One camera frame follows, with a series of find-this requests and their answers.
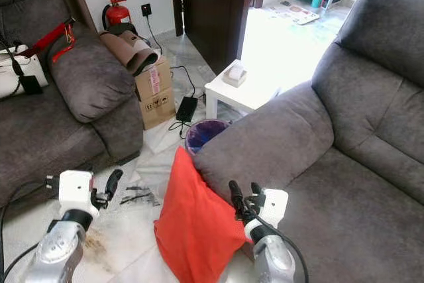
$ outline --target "red strap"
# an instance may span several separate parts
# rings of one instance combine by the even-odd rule
[[[65,29],[68,25],[73,25],[75,22],[74,18],[69,18],[64,23],[61,23],[58,25],[52,32],[49,32],[46,36],[41,38],[36,44],[32,46],[32,48],[29,48],[19,54],[17,56],[24,56],[26,58],[30,58],[34,54],[37,54],[41,51],[43,51],[50,43],[54,42],[59,38],[62,34],[65,33]]]
[[[72,32],[72,25],[66,26],[66,37],[68,38],[68,42],[70,43],[70,45],[53,56],[53,63],[56,63],[56,61],[61,57],[61,55],[65,54],[67,51],[71,50],[75,46],[75,37]]]

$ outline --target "tile floor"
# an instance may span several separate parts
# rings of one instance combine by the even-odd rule
[[[308,80],[322,53],[334,39],[346,15],[347,8],[336,7],[318,21],[304,26],[293,25],[266,9],[251,9],[248,15],[242,61],[246,68],[263,68],[277,76],[283,90]],[[172,66],[184,65],[196,86],[195,97],[214,78],[198,51],[185,36],[172,33],[157,37],[164,55]],[[183,69],[173,69],[176,105],[191,93]],[[236,121],[243,114],[220,103],[218,116]],[[193,121],[205,118],[204,100],[200,100]],[[109,209],[101,212],[93,223],[84,247],[84,256],[74,274],[74,282],[177,282],[162,260],[153,233],[153,221],[159,217],[166,192],[168,176],[177,147],[183,146],[178,132],[169,132],[174,122],[169,120],[145,132],[144,146],[139,158],[121,169],[124,176]],[[96,186],[104,189],[110,167],[100,172]],[[127,190],[136,186],[141,190]],[[147,194],[137,200],[120,204],[127,196]],[[58,202],[47,201],[8,221],[5,225],[5,261],[40,240],[51,219],[58,216]],[[8,277],[19,282],[31,255],[25,257]],[[252,263],[237,252],[225,271],[222,282],[255,282]]]

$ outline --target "gray sofa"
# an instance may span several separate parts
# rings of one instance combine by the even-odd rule
[[[64,0],[0,0],[0,34],[10,46],[31,46],[69,17]],[[39,55],[49,82],[43,94],[0,102],[0,207],[26,181],[141,149],[133,77],[96,34],[78,23],[74,32],[75,48],[55,64],[64,37]]]
[[[228,202],[231,179],[289,193],[278,228],[311,282],[424,280],[423,17],[424,0],[358,0],[311,82],[195,157]]]

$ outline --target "red fire extinguisher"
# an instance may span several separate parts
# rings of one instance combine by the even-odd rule
[[[111,0],[111,5],[107,5],[102,13],[101,20],[103,22],[103,28],[106,30],[107,22],[109,26],[117,25],[119,23],[130,23],[131,17],[129,10],[119,5],[119,3],[127,0]]]

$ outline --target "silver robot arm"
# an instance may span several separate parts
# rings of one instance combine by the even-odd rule
[[[260,283],[293,283],[295,260],[284,240],[269,226],[277,228],[283,219],[288,194],[252,183],[253,196],[243,201],[237,183],[229,183],[236,219],[243,221],[245,235],[254,242],[254,266]],[[264,225],[259,219],[267,222]]]
[[[59,201],[62,220],[54,221],[36,248],[24,283],[69,283],[83,256],[85,233],[107,208],[121,178],[115,170],[108,179],[104,194],[93,188],[93,173],[67,170],[59,177]]]

